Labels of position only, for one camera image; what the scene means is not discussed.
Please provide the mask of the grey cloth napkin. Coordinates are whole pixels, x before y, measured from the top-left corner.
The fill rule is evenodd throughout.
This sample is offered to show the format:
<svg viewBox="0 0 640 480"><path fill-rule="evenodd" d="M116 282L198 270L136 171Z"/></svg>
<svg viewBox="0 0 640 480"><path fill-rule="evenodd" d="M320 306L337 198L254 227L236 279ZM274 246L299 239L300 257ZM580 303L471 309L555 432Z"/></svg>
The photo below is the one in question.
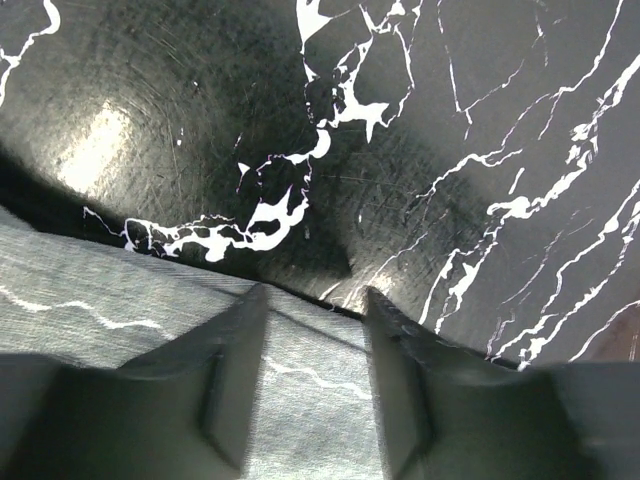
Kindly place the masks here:
<svg viewBox="0 0 640 480"><path fill-rule="evenodd" d="M381 479L362 325L1 215L5 479Z"/></svg>

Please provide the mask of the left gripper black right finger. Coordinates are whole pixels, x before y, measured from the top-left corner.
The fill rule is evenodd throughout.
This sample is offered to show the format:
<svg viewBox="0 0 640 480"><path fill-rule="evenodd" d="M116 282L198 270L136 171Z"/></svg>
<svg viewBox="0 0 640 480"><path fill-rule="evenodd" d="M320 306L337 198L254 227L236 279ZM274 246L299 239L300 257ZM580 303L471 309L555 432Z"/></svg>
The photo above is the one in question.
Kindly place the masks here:
<svg viewBox="0 0 640 480"><path fill-rule="evenodd" d="M364 326L391 479L635 479L639 368L518 371L409 319L375 288Z"/></svg>

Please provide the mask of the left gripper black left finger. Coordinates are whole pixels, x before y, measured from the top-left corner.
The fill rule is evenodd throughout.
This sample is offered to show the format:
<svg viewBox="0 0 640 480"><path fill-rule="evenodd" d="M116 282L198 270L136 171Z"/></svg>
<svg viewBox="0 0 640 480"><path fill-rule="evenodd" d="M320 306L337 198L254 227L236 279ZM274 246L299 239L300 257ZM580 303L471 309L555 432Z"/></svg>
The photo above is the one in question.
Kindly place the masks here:
<svg viewBox="0 0 640 480"><path fill-rule="evenodd" d="M5 479L237 479L261 363L267 293L116 369L1 358Z"/></svg>

